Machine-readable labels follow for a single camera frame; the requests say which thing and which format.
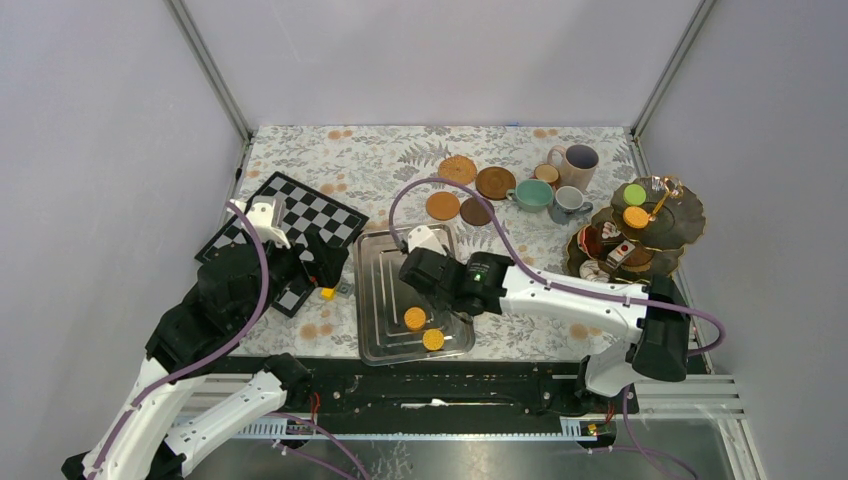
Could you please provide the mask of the white chocolate striped donut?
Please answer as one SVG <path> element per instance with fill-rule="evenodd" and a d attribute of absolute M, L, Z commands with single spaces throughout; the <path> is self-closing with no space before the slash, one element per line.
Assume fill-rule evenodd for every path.
<path fill-rule="evenodd" d="M 609 283 L 611 281 L 611 275 L 602 268 L 602 264 L 597 260 L 584 261 L 580 265 L 578 273 L 581 279 L 591 282 Z"/>

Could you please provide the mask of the chocolate cake slice with cherry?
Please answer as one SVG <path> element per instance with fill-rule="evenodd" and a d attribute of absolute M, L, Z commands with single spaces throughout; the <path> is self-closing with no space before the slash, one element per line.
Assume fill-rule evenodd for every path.
<path fill-rule="evenodd" d="M 630 257 L 636 250 L 636 246 L 630 241 L 623 241 L 614 247 L 606 256 L 605 264 L 615 270 L 619 268 L 628 257 Z"/>

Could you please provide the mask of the chocolate cake slice pink topping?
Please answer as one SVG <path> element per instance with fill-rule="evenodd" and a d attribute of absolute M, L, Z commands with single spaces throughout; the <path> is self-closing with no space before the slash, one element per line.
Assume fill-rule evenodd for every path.
<path fill-rule="evenodd" d="M 603 243 L 620 242 L 623 238 L 622 232 L 613 222 L 604 222 L 600 227 L 600 239 Z"/>

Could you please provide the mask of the red frosted donut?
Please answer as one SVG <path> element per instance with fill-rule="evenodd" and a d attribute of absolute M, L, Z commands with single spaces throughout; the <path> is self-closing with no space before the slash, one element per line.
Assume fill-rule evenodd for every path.
<path fill-rule="evenodd" d="M 593 258 L 594 255 L 592 253 L 590 229 L 591 226 L 587 225 L 579 230 L 577 233 L 577 245 L 581 252 L 586 254 L 588 257 Z"/>

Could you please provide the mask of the orange waffle cookie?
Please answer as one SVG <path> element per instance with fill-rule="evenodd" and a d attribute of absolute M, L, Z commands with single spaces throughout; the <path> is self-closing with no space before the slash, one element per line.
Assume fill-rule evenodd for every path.
<path fill-rule="evenodd" d="M 640 206 L 628 206 L 622 213 L 624 223 L 633 229 L 644 229 L 651 222 L 651 215 Z"/>

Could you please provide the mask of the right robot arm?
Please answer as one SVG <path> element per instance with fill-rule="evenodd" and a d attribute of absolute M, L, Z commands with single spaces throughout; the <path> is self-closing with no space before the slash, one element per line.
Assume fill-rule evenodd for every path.
<path fill-rule="evenodd" d="M 613 335 L 615 343 L 581 362 L 575 402 L 597 412 L 625 386 L 651 379 L 676 383 L 688 371 L 690 317 L 674 303 L 674 285 L 601 284 L 535 271 L 487 252 L 461 262 L 415 248 L 399 278 L 442 311 L 561 318 Z"/>

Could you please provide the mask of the green macaron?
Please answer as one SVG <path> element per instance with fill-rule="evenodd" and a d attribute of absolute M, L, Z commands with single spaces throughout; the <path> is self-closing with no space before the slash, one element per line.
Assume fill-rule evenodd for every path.
<path fill-rule="evenodd" d="M 628 206 L 641 206 L 647 199 L 647 191 L 637 183 L 627 185 L 622 193 L 622 199 Z"/>

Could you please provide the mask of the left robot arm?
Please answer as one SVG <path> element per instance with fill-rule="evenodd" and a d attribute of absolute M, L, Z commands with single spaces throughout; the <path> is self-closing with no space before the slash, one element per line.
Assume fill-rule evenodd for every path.
<path fill-rule="evenodd" d="M 162 315 L 145 345 L 139 375 L 109 432 L 67 458 L 67 479 L 183 479 L 238 430 L 279 408 L 312 401 L 311 375 L 292 355 L 262 359 L 242 390 L 192 423 L 173 422 L 243 332 L 293 286 L 332 287 L 348 251 L 317 232 L 287 248 L 272 241 L 231 244 L 202 264 L 180 303 Z"/>

